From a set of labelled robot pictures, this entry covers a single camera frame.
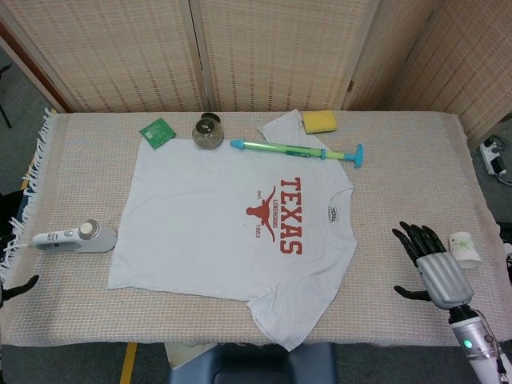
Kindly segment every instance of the beige tablecloth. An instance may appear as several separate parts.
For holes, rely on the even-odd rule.
[[[256,127],[280,113],[221,113],[227,138],[260,139]],[[352,223],[358,248],[338,296],[308,342],[455,345],[448,313],[412,302],[394,284],[422,283],[391,229],[398,221],[428,225],[446,240],[474,236],[483,266],[468,270],[472,305],[500,338],[512,338],[512,289],[505,256],[478,187],[457,116],[431,112],[337,112],[338,130],[319,137],[333,150],[366,148],[361,169],[344,167],[355,192]],[[94,218],[118,227],[127,199],[139,130],[164,117],[189,138],[200,113],[60,114],[48,121],[37,193],[20,242],[36,233]],[[169,166],[186,166],[169,164]],[[244,302],[137,289],[107,290],[110,253],[41,254],[21,248],[7,285],[41,278],[2,309],[2,342],[55,346],[78,342],[252,342],[268,340]]]

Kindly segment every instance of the white cup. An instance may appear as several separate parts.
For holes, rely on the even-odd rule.
[[[449,237],[450,252],[461,268],[475,268],[482,264],[473,237],[469,232],[456,232]]]

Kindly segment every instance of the woven room divider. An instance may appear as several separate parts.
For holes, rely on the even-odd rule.
[[[210,104],[227,111],[340,109],[378,7],[375,0],[190,4],[204,37]]]
[[[2,8],[74,111],[208,109],[188,2],[2,0]]]
[[[458,114],[475,148],[512,110],[512,2],[442,2],[384,106]]]
[[[460,115],[471,148],[512,110],[511,14],[510,0],[0,0],[72,111],[436,110]]]
[[[377,109],[437,4],[438,0],[381,0],[343,110]]]

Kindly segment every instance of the sponge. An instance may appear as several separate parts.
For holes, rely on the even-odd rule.
[[[336,119],[332,110],[317,110],[315,112],[303,112],[304,130],[307,134],[319,134],[336,130]]]

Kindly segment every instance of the white t-shirt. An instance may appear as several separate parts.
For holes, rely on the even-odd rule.
[[[269,142],[325,147],[299,112],[265,125]],[[254,322],[292,350],[334,296],[355,251],[352,185],[336,160],[142,141],[109,288],[248,301]]]

